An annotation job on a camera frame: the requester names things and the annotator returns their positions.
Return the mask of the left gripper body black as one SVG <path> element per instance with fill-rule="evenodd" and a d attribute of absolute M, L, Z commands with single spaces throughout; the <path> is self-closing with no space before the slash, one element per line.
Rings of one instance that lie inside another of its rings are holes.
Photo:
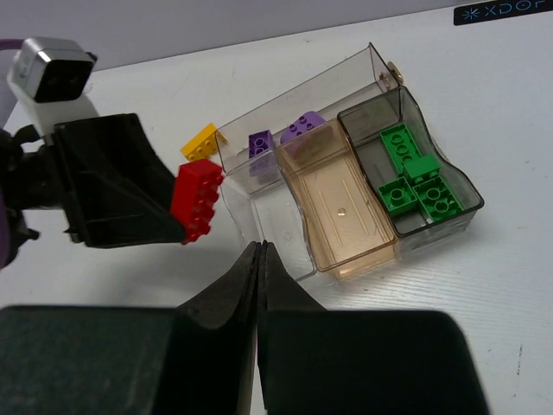
<path fill-rule="evenodd" d="M 67 166 L 60 149 L 33 125 L 11 134 L 1 130 L 1 267 L 20 248 L 40 238 L 25 212 L 64 208 Z"/>

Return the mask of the green lego plate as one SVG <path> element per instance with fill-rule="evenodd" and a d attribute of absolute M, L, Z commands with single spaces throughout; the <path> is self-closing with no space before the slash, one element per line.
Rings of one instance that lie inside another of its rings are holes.
<path fill-rule="evenodd" d="M 423 156 L 406 124 L 397 124 L 379 132 L 392 165 L 399 175 L 407 163 Z"/>

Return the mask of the purple rounded lego brick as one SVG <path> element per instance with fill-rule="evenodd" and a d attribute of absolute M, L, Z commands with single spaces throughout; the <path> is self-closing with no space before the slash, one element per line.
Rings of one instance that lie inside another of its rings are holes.
<path fill-rule="evenodd" d="M 296 121 L 284 129 L 283 134 L 280 137 L 280 144 L 287 144 L 302 134 L 324 125 L 325 123 L 325 118 L 318 112 L 305 112 Z"/>

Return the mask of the small green lego brick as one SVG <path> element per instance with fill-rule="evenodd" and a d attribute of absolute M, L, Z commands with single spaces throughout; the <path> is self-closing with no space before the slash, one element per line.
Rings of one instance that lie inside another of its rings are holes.
<path fill-rule="evenodd" d="M 439 176 L 441 165 L 434 155 L 428 154 L 404 165 L 404 177 L 415 186 Z"/>

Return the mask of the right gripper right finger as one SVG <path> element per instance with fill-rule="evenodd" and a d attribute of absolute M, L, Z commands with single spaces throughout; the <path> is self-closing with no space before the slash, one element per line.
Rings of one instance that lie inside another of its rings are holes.
<path fill-rule="evenodd" d="M 258 367 L 269 414 L 478 414 L 481 385 L 454 319 L 327 310 L 275 246 L 258 268 Z"/>

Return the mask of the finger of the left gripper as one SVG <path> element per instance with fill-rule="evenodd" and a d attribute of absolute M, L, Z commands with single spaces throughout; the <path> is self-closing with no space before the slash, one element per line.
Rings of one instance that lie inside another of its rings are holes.
<path fill-rule="evenodd" d="M 175 176 L 135 113 L 57 124 L 52 162 L 68 232 L 77 241 L 117 248 L 185 239 L 169 212 Z"/>

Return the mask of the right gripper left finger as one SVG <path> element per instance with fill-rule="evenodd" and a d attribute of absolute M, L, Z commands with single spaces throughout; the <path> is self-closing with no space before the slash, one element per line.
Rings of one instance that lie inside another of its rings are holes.
<path fill-rule="evenodd" d="M 248 413 L 261 251 L 174 308 L 4 308 L 2 413 Z"/>

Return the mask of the red lego brick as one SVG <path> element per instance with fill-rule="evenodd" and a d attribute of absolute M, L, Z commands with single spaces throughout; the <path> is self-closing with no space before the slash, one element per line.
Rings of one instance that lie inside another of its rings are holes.
<path fill-rule="evenodd" d="M 185 230 L 183 245 L 209 234 L 223 181 L 222 168 L 208 159 L 180 166 L 169 212 Z"/>

